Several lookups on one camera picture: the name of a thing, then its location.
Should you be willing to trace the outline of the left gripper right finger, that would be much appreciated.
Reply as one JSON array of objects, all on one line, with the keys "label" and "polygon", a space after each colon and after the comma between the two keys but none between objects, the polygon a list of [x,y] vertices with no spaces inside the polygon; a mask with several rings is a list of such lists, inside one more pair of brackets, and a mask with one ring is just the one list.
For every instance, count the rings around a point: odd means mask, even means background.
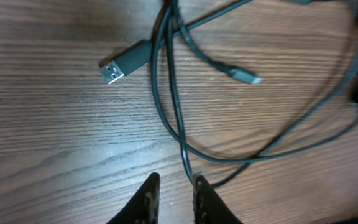
[{"label": "left gripper right finger", "polygon": [[196,224],[242,224],[204,176],[193,176],[193,211]]}]

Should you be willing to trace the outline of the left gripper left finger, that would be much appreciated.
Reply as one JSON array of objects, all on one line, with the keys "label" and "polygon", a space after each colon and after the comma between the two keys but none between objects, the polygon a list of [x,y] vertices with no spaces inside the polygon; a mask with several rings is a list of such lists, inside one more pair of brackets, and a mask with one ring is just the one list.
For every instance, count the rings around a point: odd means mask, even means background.
[{"label": "left gripper left finger", "polygon": [[157,224],[160,202],[160,175],[151,173],[126,206],[107,224]]}]

